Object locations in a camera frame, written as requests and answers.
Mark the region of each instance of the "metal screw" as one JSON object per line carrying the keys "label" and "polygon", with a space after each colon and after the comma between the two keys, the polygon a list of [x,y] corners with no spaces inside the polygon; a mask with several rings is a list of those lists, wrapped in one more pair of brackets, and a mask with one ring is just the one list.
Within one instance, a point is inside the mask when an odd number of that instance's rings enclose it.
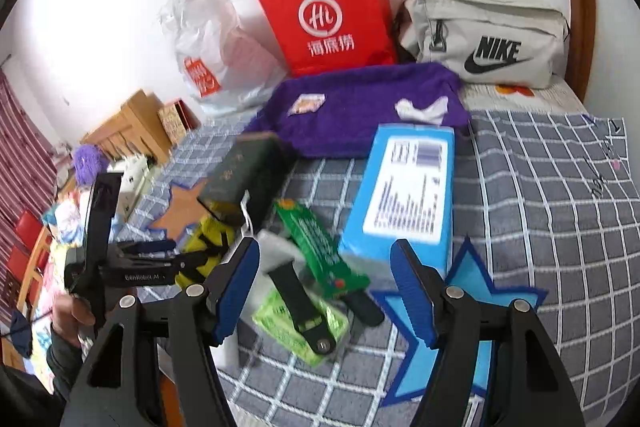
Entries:
{"label": "metal screw", "polygon": [[448,286],[447,287],[447,295],[452,299],[462,299],[462,296],[465,294],[462,288],[458,288],[457,286]]}
{"label": "metal screw", "polygon": [[321,339],[318,341],[316,346],[318,346],[318,351],[320,351],[320,353],[328,353],[331,349],[331,342],[327,339]]}
{"label": "metal screw", "polygon": [[121,308],[131,308],[136,303],[136,298],[133,295],[125,295],[120,299]]}
{"label": "metal screw", "polygon": [[187,295],[190,297],[200,297],[204,293],[202,284],[192,284],[187,288]]}
{"label": "metal screw", "polygon": [[531,309],[530,304],[523,299],[515,299],[513,301],[513,307],[522,313],[526,313]]}

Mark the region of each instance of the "blue box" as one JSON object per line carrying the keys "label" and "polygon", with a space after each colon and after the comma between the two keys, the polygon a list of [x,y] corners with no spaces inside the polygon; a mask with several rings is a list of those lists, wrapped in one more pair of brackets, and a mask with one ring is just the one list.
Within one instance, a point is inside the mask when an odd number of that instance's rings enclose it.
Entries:
{"label": "blue box", "polygon": [[370,277],[388,277],[389,249],[407,239],[423,264],[445,276],[451,245],[454,132],[378,127],[340,254]]}

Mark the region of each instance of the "purple plush ball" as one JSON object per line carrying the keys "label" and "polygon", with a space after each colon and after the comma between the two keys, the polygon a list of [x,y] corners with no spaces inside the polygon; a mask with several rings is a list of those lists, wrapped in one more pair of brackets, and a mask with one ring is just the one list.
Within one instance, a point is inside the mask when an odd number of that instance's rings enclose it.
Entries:
{"label": "purple plush ball", "polygon": [[78,185],[93,185],[100,172],[106,172],[109,160],[95,145],[81,145],[74,152]]}

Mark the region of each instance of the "striped curtain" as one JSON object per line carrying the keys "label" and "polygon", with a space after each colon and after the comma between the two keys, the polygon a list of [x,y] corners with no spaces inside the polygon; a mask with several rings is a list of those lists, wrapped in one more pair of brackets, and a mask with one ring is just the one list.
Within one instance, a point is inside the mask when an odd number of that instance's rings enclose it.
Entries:
{"label": "striped curtain", "polygon": [[[30,210],[40,217],[51,206],[55,182],[51,145],[20,107],[0,68],[0,289],[11,249],[20,245],[14,233],[20,214]],[[0,319],[11,321],[4,302]]]}

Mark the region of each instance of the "red label on plastic bag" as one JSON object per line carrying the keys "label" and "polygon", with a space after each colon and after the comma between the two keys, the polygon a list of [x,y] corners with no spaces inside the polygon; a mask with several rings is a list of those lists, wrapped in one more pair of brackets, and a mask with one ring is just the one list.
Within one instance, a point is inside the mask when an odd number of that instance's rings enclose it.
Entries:
{"label": "red label on plastic bag", "polygon": [[199,58],[185,58],[184,67],[200,91],[200,96],[207,96],[220,90],[222,86]]}

